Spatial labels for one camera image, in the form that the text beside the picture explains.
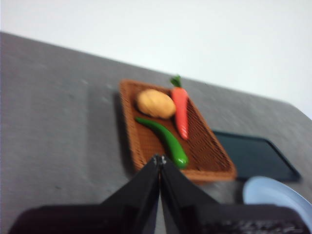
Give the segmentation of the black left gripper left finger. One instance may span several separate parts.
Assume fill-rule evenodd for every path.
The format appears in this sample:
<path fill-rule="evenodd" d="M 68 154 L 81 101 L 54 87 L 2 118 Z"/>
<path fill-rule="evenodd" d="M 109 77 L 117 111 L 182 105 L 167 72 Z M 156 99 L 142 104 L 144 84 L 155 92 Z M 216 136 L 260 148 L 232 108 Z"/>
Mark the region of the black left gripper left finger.
<path fill-rule="evenodd" d="M 160 156 L 100 204 L 54 205 L 21 213 L 11 234 L 141 234 L 155 229 Z"/>

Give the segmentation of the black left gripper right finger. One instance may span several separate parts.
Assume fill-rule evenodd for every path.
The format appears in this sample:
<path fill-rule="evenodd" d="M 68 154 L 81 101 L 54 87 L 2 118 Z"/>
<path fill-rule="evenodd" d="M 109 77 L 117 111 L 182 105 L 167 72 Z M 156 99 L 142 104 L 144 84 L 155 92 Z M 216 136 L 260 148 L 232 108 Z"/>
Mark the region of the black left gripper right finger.
<path fill-rule="evenodd" d="M 160 156 L 162 199 L 182 234 L 308 234 L 298 212 L 276 205 L 221 204 Z"/>

